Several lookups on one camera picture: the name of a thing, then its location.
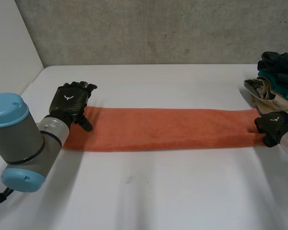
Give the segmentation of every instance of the gray concrete wall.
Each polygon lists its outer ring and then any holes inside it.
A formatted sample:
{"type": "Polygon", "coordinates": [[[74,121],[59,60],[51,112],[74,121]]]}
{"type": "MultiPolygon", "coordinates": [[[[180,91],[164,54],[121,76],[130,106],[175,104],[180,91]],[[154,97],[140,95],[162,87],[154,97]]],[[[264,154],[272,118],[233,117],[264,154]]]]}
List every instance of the gray concrete wall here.
{"type": "Polygon", "coordinates": [[[288,52],[288,0],[16,0],[45,67],[257,63],[288,52]]]}

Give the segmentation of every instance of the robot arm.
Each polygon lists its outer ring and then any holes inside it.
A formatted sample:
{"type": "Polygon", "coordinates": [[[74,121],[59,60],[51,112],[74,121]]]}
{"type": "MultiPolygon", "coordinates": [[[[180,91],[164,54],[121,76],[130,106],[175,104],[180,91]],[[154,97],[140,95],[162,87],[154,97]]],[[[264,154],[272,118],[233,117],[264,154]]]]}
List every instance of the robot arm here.
{"type": "Polygon", "coordinates": [[[0,93],[0,156],[6,161],[1,181],[10,189],[35,192],[44,183],[70,131],[71,123],[93,128],[84,108],[93,89],[86,82],[58,88],[47,115],[35,124],[28,106],[14,93],[0,93]]]}
{"type": "Polygon", "coordinates": [[[280,144],[282,150],[288,154],[288,114],[284,111],[264,114],[255,119],[260,133],[265,133],[263,141],[267,147],[280,144]]]}

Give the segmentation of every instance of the white table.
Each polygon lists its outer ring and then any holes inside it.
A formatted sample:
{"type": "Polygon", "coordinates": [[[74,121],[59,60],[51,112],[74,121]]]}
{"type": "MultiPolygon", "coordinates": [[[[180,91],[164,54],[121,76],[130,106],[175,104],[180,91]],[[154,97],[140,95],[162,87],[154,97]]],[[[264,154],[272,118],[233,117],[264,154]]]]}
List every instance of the white table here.
{"type": "MultiPolygon", "coordinates": [[[[256,75],[256,65],[57,66],[23,99],[36,121],[72,81],[98,86],[93,106],[243,110],[243,80],[256,75]]],[[[0,174],[4,167],[0,158],[0,174]]],[[[7,229],[288,230],[288,157],[278,147],[63,150],[38,192],[0,204],[7,229]]]]}

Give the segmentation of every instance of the towel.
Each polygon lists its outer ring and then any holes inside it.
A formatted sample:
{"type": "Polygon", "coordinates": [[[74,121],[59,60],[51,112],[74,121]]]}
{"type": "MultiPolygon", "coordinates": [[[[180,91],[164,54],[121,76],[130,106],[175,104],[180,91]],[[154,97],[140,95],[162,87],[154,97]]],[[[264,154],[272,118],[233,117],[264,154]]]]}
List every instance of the towel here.
{"type": "Polygon", "coordinates": [[[94,127],[72,124],[67,150],[142,151],[238,148],[263,145],[254,120],[256,109],[153,109],[86,107],[94,127]]]}

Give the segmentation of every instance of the folded clothes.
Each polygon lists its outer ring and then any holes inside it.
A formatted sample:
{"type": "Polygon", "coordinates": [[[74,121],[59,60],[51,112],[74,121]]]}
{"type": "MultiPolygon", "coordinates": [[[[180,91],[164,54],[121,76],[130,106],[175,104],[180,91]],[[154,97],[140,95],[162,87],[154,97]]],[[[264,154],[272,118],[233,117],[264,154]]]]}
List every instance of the folded clothes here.
{"type": "Polygon", "coordinates": [[[253,110],[87,107],[93,132],[72,125],[64,148],[80,151],[141,151],[237,148],[262,145],[253,110]]]}
{"type": "Polygon", "coordinates": [[[264,52],[258,62],[258,71],[288,74],[288,53],[264,52]]]}
{"type": "Polygon", "coordinates": [[[288,100],[272,91],[269,80],[260,76],[257,79],[245,80],[244,86],[251,93],[254,105],[260,114],[285,111],[288,113],[288,100]]]}
{"type": "Polygon", "coordinates": [[[277,84],[275,76],[271,73],[265,71],[259,71],[258,76],[266,77],[271,85],[271,89],[281,95],[288,100],[288,84],[277,84]]]}

